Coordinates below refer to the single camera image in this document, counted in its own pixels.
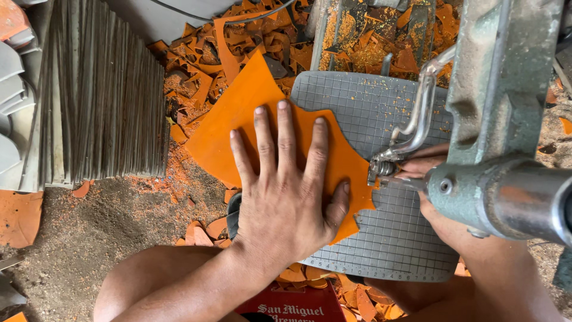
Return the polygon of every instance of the right hand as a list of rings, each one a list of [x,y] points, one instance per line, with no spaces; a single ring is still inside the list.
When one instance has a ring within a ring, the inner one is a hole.
[[[448,152],[448,143],[419,150],[401,164],[403,171],[396,174],[395,177],[422,179],[430,169],[447,160]],[[419,199],[421,201],[421,213],[429,221],[443,242],[459,253],[474,246],[477,239],[467,232],[467,225],[443,216],[435,209],[433,204],[427,200],[427,197],[422,191],[419,191]]]

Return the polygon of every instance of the leg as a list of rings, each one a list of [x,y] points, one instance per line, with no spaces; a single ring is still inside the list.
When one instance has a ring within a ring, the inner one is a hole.
[[[193,272],[222,250],[202,246],[156,246],[115,266],[105,277],[94,309],[95,322],[109,322],[130,306]],[[222,321],[246,321],[231,313]]]
[[[470,277],[453,276],[444,283],[365,278],[365,283],[394,300],[409,315],[403,321],[457,321],[459,316],[470,319],[474,310],[475,284]]]

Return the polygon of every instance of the black cable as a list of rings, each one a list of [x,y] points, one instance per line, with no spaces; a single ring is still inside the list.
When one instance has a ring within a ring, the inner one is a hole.
[[[205,22],[213,22],[213,19],[203,18],[203,17],[199,17],[199,16],[197,16],[197,15],[194,15],[194,14],[192,14],[192,13],[184,12],[184,11],[182,11],[182,10],[180,10],[180,9],[177,9],[177,8],[173,7],[173,6],[169,6],[168,4],[163,3],[163,2],[161,2],[161,1],[159,1],[159,0],[151,0],[151,1],[153,1],[154,3],[160,5],[160,6],[164,7],[164,8],[173,10],[173,11],[175,11],[176,13],[180,13],[180,14],[185,15],[185,16],[187,16],[187,17],[191,17],[191,18],[193,18],[193,19],[200,20],[200,21],[205,21]],[[294,1],[296,1],[296,0],[288,0],[288,1],[286,1],[285,4],[283,4],[283,5],[281,5],[281,6],[277,7],[277,8],[274,8],[273,10],[271,10],[271,11],[265,13],[265,14],[261,14],[261,15],[259,15],[258,17],[249,18],[249,19],[244,19],[244,20],[238,20],[238,21],[227,21],[227,22],[225,23],[225,25],[238,25],[239,23],[252,22],[252,21],[254,21],[254,20],[258,20],[258,19],[262,19],[262,18],[268,17],[269,15],[272,15],[272,14],[274,14],[274,13],[277,13],[278,11],[282,10],[283,8],[286,8],[287,6],[291,5],[292,2],[294,2]]]

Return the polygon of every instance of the screw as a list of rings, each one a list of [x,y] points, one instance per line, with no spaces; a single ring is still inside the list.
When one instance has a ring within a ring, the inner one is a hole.
[[[441,185],[439,186],[439,191],[442,194],[448,195],[451,193],[451,190],[453,190],[453,182],[447,178],[443,179],[441,181]]]

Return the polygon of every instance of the metal frame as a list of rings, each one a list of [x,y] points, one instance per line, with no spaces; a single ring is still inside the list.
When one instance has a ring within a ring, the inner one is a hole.
[[[437,210],[476,237],[572,245],[572,171],[534,161],[562,6],[464,2],[447,99],[451,146],[427,191]]]

